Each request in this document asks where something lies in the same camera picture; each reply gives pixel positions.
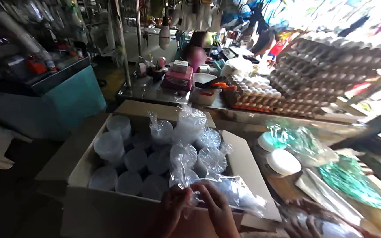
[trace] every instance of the metal pole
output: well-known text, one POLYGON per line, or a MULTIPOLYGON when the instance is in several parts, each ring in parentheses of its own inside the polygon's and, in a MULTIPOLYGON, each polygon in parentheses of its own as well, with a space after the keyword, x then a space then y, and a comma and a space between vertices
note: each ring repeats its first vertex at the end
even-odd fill
POLYGON ((130 87, 130 73, 129 73, 129 63, 127 61, 127 55, 126 55, 126 44, 124 43, 124 35, 123 35, 123 22, 121 21, 123 18, 120 14, 120 4, 119 0, 114 1, 116 3, 116 12, 118 16, 118 26, 119 26, 119 37, 120 37, 120 44, 121 48, 123 49, 123 68, 124 68, 124 76, 126 77, 126 85, 130 87))
POLYGON ((139 56, 142 56, 141 34, 140 34, 140 12, 139 12, 139 0, 136 0, 136 32, 138 34, 138 52, 139 56))

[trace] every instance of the plastic lid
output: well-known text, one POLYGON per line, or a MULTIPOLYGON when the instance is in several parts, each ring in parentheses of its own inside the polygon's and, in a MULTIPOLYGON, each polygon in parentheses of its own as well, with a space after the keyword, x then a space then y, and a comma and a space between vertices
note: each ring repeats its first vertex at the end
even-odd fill
POLYGON ((148 157, 148 170, 156 175, 161 175, 168 170, 170 156, 163 152, 154 152, 148 157))
POLYGON ((159 201, 167 190, 167 180, 159 175, 150 175, 145 179, 142 186, 142 196, 159 201))
POLYGON ((116 192, 138 195, 143 184, 142 178, 137 172, 126 171, 117 179, 116 192))
POLYGON ((260 137, 257 139, 258 145, 268 151, 272 152, 275 149, 284 149, 286 148, 285 144, 281 144, 279 148, 273 146, 273 138, 271 137, 270 132, 264 132, 260 137))
POLYGON ((116 180, 116 170, 112 166, 104 166, 93 172, 88 188, 111 191, 116 186, 116 180))
POLYGON ((138 149, 148 149, 151 144, 151 135, 149 133, 136 133, 132 138, 132 143, 134 148, 138 149))
POLYGON ((284 149, 275 149, 267 156, 268 165, 277 173, 288 176, 301 170, 301 164, 291 153, 284 149))
POLYGON ((124 157, 127 170, 138 172, 146 166, 146 153, 143 149, 131 149, 124 157))

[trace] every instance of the plastic container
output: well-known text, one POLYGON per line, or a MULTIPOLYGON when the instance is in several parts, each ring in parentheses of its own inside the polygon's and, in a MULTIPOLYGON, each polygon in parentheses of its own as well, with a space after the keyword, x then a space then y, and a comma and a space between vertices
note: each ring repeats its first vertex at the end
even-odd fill
POLYGON ((132 144, 133 144, 133 147, 136 149, 147 150, 152 145, 151 135, 144 132, 136 133, 132 137, 132 144))
POLYGON ((164 192, 168 190, 168 182, 159 175, 148 176, 142 185, 142 196, 160 201, 164 192))
POLYGON ((206 147, 199 151, 196 167, 200 177, 206 177, 207 173, 221 174, 227 167, 227 160, 219 149, 206 147))
POLYGON ((116 192, 130 195, 138 195, 144 182, 139 173, 126 171, 122 173, 116 182, 116 192))
POLYGON ((276 177, 293 175, 302 168, 295 156, 284 149, 273 150, 263 164, 267 172, 276 177))
POLYGON ((221 143, 221 136, 215 130, 207 128, 196 140, 196 147, 202 149, 204 147, 219 147, 221 143))
POLYGON ((119 131, 104 132, 93 144, 93 149, 101 159, 112 164, 121 163, 124 144, 119 131))
POLYGON ((172 187, 176 184, 182 184, 184 186, 189 186, 190 184, 198 181, 198 175, 191 169, 184 170, 185 172, 181 172, 183 169, 175 169, 170 173, 170 179, 168 180, 168 186, 172 187))
POLYGON ((132 128, 127 116, 112 116, 107 122, 109 131, 120 131, 124 144, 129 144, 132 138, 132 128))
POLYGON ((117 172, 110 166, 104 166, 95 170, 89 180, 88 188, 112 191, 116 186, 117 172))
POLYGON ((201 89, 194 85, 189 101, 199 105, 211 106, 220 92, 221 89, 201 89))
POLYGON ((126 168, 132 172, 144 172, 147 163, 146 152, 143 149, 131 149, 124 157, 126 168))
POLYGON ((170 150, 171 170, 176 169, 178 166, 193 169, 198 158, 198 153, 192 145, 175 144, 170 150))
POLYGON ((170 156, 164 152, 154 152, 148 157, 148 170, 155 175, 162 175, 168 171, 170 156))

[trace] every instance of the cardboard flap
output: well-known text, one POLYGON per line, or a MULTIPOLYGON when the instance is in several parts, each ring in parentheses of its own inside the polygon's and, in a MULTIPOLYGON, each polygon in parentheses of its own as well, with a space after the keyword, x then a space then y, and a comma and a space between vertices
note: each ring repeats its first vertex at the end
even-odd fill
MULTIPOLYGON (((126 100, 114 112, 148 117, 148 111, 152 111, 157 114, 158 119, 176 122, 179 110, 178 107, 126 100)), ((216 128, 209 112, 203 112, 207 116, 208 127, 216 128)))
POLYGON ((105 128, 109 116, 109 113, 100 113, 87 117, 38 173, 35 180, 67 181, 79 160, 93 145, 95 136, 105 128))
MULTIPOLYGON (((240 138, 228 131, 222 131, 223 140, 233 146, 233 152, 228 155, 230 168, 234 175, 241 176, 246 185, 251 189, 254 195, 258 195, 267 201, 265 218, 282 221, 278 209, 274 204, 274 200, 268 191, 267 185, 261 175, 257 162, 255 162, 249 145, 246 140, 240 138)), ((256 222, 250 221, 249 218, 244 218, 242 225, 254 227, 256 222)))
MULTIPOLYGON (((143 237, 155 219, 161 219, 159 203, 154 200, 67 187, 61 236, 72 238, 143 237)), ((234 214, 237 224, 242 214, 234 214)), ((207 209, 196 208, 188 220, 180 219, 171 238, 217 238, 207 209)))

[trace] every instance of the clear plastic bag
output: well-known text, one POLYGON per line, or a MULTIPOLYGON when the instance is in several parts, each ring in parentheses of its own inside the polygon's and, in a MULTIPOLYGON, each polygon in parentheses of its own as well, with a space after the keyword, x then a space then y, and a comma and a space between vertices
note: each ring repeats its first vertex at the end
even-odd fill
POLYGON ((207 116, 200 110, 183 105, 180 108, 173 141, 190 144, 196 141, 207 127, 207 116))
POLYGON ((305 167, 318 167, 339 160, 339 156, 321 143, 305 127, 293 127, 287 122, 270 121, 267 128, 273 138, 273 145, 285 144, 305 167))
POLYGON ((266 200, 253 195, 241 176, 222 176, 215 174, 198 181, 210 181, 223 195, 226 196, 231 208, 243 210, 254 216, 263 218, 266 211, 266 200))
POLYGON ((151 129, 152 141, 157 144, 171 143, 173 135, 172 124, 166 120, 157 120, 157 115, 151 111, 148 111, 148 115, 151 120, 149 128, 151 129))
POLYGON ((196 163, 197 174, 206 177, 209 173, 221 174, 227 167, 226 154, 233 152, 229 143, 222 143, 220 149, 205 147, 199 151, 196 163))
POLYGON ((218 148, 220 146, 220 143, 221 143, 220 134, 215 129, 212 129, 212 128, 205 129, 196 140, 196 145, 199 149, 202 149, 204 147, 218 148))
POLYGON ((279 206, 279 212, 284 229, 292 237, 308 237, 310 234, 321 238, 363 238, 358 230, 320 205, 310 206, 300 201, 299 205, 290 203, 289 206, 279 206))

